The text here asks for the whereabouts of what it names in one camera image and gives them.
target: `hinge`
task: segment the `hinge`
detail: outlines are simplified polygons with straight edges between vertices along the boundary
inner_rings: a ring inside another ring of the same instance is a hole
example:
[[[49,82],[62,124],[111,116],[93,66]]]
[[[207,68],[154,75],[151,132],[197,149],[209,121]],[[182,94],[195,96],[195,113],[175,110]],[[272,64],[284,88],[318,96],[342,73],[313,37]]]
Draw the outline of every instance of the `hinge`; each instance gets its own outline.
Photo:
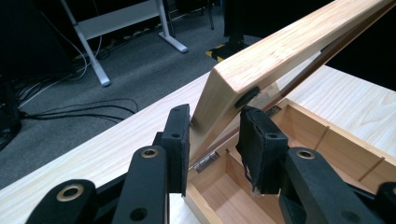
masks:
[[[194,164],[195,171],[198,174],[201,173],[204,169],[206,169],[206,167],[216,161],[219,157],[220,155],[216,151],[211,152],[209,155],[205,156],[199,162]]]

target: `gray carpet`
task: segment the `gray carpet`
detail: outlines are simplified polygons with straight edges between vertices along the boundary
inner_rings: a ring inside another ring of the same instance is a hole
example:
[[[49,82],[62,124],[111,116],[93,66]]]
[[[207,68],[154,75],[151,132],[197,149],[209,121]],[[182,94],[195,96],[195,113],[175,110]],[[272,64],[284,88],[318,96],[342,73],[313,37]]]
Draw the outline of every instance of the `gray carpet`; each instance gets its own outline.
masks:
[[[227,38],[223,37],[220,7],[213,8],[213,16],[214,31],[210,30],[207,11],[204,16],[197,12],[174,21],[177,40],[189,48],[188,53],[180,53],[164,42],[158,36],[161,28],[156,28],[112,51],[101,61],[112,82],[109,87],[102,87],[89,68],[83,78],[64,80],[41,92],[21,111],[34,114],[55,107],[118,98],[135,100],[141,110],[208,72],[217,63],[206,56],[205,51],[226,42]],[[135,110],[131,101],[109,104]],[[130,116],[113,109],[95,112]],[[23,120],[20,133],[0,152],[0,189],[113,125],[113,122],[97,118]]]

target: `wooden table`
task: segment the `wooden table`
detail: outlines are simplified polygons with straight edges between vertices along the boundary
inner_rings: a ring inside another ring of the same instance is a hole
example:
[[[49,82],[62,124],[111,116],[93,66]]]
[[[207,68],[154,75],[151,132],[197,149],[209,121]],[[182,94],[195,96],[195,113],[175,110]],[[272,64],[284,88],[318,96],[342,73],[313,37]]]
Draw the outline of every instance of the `wooden table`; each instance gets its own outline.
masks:
[[[283,88],[304,63],[273,87]],[[42,197],[69,179],[100,187],[124,174],[134,152],[163,131],[169,110],[190,104],[193,113],[208,74],[167,95],[111,129],[0,190],[0,223],[23,223]],[[295,103],[396,157],[396,92],[327,66],[288,95]],[[179,195],[171,195],[171,223],[198,223]]]

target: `white desk frame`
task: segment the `white desk frame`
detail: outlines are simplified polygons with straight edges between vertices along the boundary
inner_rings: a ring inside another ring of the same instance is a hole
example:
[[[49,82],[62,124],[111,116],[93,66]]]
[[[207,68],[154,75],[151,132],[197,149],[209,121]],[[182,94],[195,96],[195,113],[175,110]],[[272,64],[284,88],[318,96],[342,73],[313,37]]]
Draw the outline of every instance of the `white desk frame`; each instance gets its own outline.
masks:
[[[72,25],[81,41],[84,49],[87,51],[91,60],[92,68],[99,78],[102,86],[106,87],[111,84],[102,65],[96,60],[90,45],[87,40],[94,37],[105,35],[109,32],[119,30],[123,27],[146,21],[148,19],[160,16],[163,31],[159,33],[165,41],[178,49],[180,52],[185,53],[188,49],[169,35],[168,25],[163,9],[163,0],[148,0],[130,7],[125,7],[117,11],[109,12],[107,14],[97,16],[85,21],[77,22],[66,3],[66,0],[61,0],[62,5],[69,17]]]

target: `desk leg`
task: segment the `desk leg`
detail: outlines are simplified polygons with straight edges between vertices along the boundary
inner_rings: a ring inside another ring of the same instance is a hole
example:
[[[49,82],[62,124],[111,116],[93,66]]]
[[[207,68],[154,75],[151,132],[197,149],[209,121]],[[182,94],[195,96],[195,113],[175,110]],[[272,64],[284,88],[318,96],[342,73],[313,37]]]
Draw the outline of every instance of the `desk leg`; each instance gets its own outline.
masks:
[[[93,70],[95,71],[95,74],[97,75],[100,83],[102,86],[106,87],[110,85],[110,79],[108,79],[105,70],[103,70],[102,65],[96,60],[95,56],[93,55],[93,52],[91,50],[90,45],[87,42],[87,39],[85,38],[84,34],[80,31],[78,27],[78,23],[76,22],[75,18],[73,17],[73,14],[69,8],[69,6],[66,4],[65,0],[61,0],[62,5],[64,6],[64,10],[67,13],[67,16],[69,17],[70,21],[72,22],[72,25],[78,35],[79,40],[81,41],[82,46],[84,49],[87,51],[88,56],[90,57],[91,65]]]
[[[163,26],[163,31],[159,33],[160,37],[162,37],[166,42],[171,44],[173,47],[178,49],[182,53],[186,53],[189,49],[174,39],[169,35],[168,24],[165,17],[165,10],[163,9],[163,0],[155,0],[157,4],[158,13],[160,14],[161,25]]]

